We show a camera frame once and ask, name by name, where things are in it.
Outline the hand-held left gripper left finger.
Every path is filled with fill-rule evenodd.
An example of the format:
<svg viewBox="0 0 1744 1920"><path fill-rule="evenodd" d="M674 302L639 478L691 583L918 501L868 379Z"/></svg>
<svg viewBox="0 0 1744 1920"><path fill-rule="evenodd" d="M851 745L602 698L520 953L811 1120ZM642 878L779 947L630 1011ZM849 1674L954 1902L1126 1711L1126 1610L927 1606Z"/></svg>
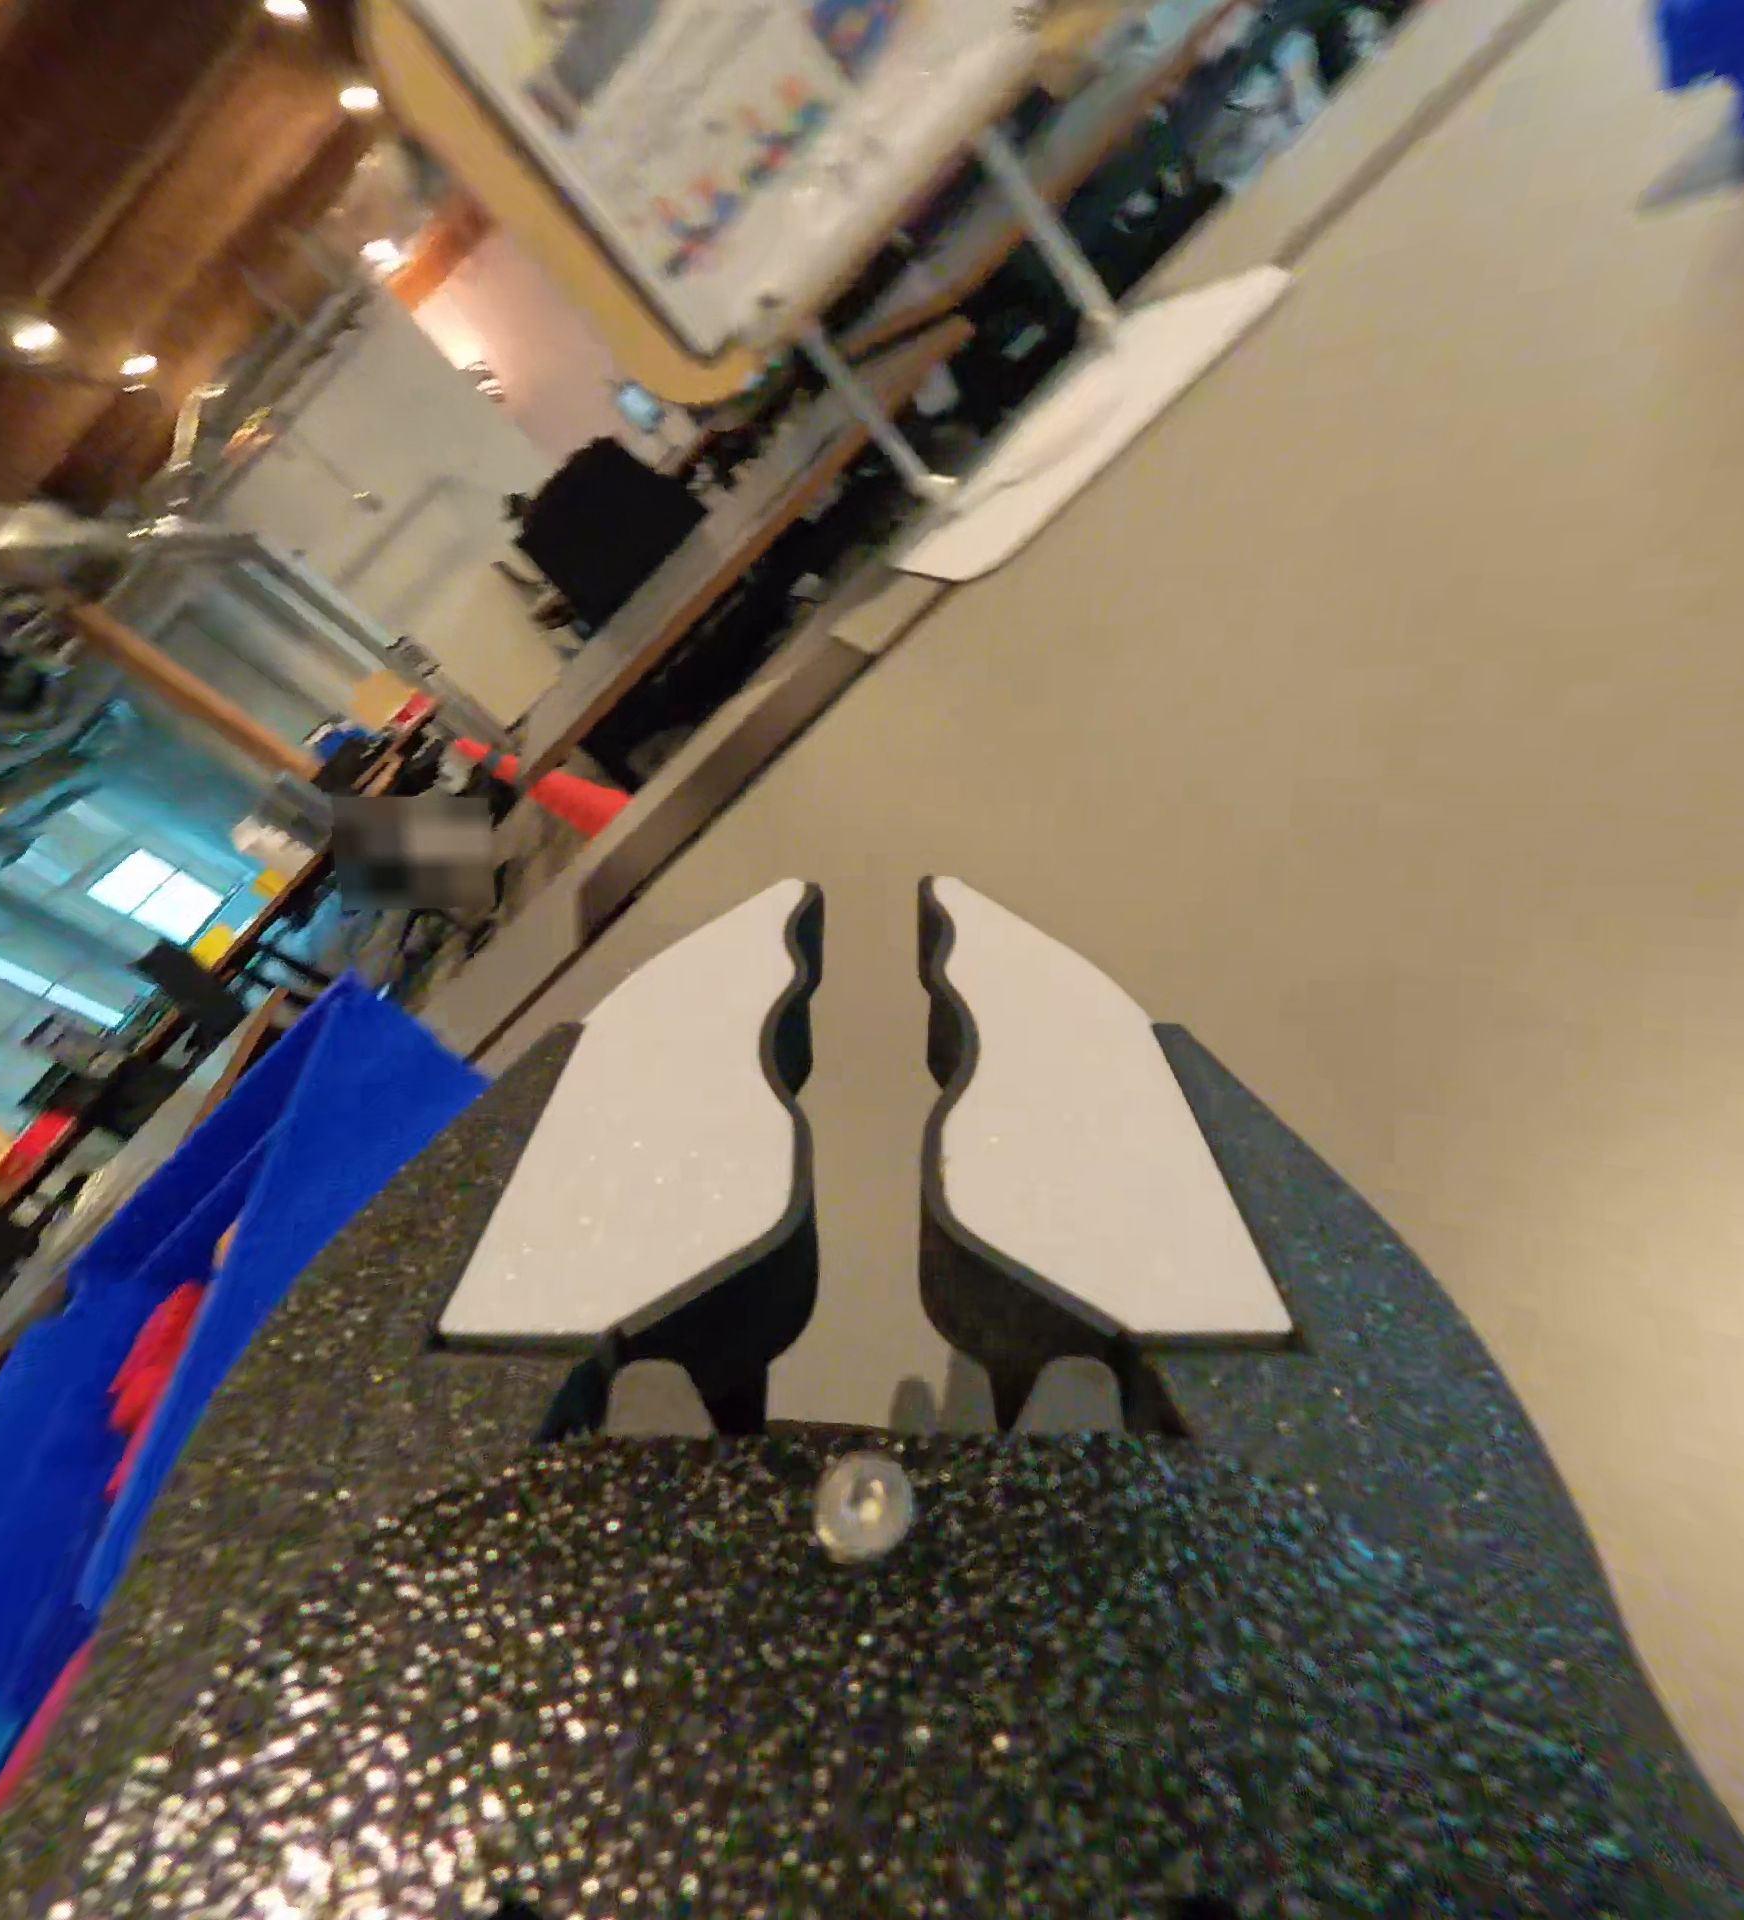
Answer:
<svg viewBox="0 0 1744 1920"><path fill-rule="evenodd" d="M436 1347L567 1356L609 1400L678 1370L721 1434L764 1434L819 1291L812 1001L827 902L782 878L596 1003L450 1298Z"/></svg>

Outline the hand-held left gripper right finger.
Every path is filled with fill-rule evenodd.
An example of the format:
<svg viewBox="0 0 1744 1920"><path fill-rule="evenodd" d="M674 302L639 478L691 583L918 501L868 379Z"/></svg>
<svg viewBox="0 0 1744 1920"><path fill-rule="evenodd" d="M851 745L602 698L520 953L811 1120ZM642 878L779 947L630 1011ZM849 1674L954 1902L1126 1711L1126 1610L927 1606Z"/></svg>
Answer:
<svg viewBox="0 0 1744 1920"><path fill-rule="evenodd" d="M916 913L935 1085L918 1291L999 1430L1029 1428L1059 1375L1116 1426L1172 1432L1159 1361L1294 1352L1179 1031L968 880L924 876Z"/></svg>

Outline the pile of mega blocks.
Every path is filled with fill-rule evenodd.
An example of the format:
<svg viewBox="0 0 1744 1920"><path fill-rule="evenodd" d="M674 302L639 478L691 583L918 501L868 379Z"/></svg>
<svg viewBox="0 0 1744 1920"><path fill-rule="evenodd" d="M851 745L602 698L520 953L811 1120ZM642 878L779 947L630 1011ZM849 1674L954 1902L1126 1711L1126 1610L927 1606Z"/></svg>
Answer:
<svg viewBox="0 0 1744 1920"><path fill-rule="evenodd" d="M106 1438L116 1459L100 1492L100 1532L116 1519L120 1500L141 1473L157 1416L171 1396L195 1324L237 1245L240 1220L213 1243L213 1254L187 1282L173 1288L142 1322L106 1388ZM82 1683L98 1624L111 1604L114 1578L92 1574L98 1545L74 1545L68 1590L36 1626L23 1650L16 1678L0 1698L0 1814L19 1798L26 1776Z"/></svg>

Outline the orange traffic cone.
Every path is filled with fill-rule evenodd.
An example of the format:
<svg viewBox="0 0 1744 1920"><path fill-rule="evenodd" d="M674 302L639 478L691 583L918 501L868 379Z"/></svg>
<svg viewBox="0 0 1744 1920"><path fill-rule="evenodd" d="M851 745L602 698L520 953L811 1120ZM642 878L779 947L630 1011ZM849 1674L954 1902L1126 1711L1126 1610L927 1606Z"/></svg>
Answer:
<svg viewBox="0 0 1744 1920"><path fill-rule="evenodd" d="M633 805L628 792L571 772L553 771L529 783L520 757L498 752L469 736L454 739L452 751L514 798L529 800L588 842L612 828Z"/></svg>

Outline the brown long table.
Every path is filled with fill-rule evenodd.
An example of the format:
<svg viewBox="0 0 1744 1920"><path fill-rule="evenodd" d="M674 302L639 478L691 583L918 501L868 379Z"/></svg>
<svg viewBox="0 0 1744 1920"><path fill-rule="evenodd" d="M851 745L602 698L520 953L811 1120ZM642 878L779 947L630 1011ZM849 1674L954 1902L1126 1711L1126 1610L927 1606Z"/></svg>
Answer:
<svg viewBox="0 0 1744 1920"><path fill-rule="evenodd" d="M578 650L524 717L514 739L519 778L560 768L628 694L647 683L697 624L809 517L868 444L885 444L898 413L972 337L967 316L851 366L855 387L817 397L740 471L691 539Z"/></svg>

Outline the whiteboard on stand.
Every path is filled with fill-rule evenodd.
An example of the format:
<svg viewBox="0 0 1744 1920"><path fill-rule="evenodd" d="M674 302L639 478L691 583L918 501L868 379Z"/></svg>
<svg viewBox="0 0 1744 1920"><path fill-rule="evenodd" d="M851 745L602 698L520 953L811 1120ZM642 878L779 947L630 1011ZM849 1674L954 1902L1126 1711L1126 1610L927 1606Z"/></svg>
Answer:
<svg viewBox="0 0 1744 1920"><path fill-rule="evenodd" d="M508 156L500 137L476 126L470 95L445 73L440 57L401 10L403 4L350 4L361 55L384 85L401 131L436 162L452 186L462 188L483 213L546 272L551 284L571 296L596 325L623 372L680 405L709 405L740 389L764 355L774 349L734 349L711 366L700 366L669 344L652 319L635 311L628 286L606 259L582 240L575 220L553 208L546 195L529 188L524 165ZM837 289L823 316L886 249L866 256L858 272Z"/></svg>

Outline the printed instruction poster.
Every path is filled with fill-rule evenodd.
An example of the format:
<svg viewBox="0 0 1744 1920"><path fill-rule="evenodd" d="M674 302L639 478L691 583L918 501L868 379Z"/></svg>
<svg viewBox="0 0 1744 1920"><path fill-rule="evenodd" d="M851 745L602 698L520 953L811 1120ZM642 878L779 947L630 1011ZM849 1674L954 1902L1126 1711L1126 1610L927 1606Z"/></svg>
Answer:
<svg viewBox="0 0 1744 1920"><path fill-rule="evenodd" d="M403 4L691 364L812 320L1024 90L1042 4Z"/></svg>

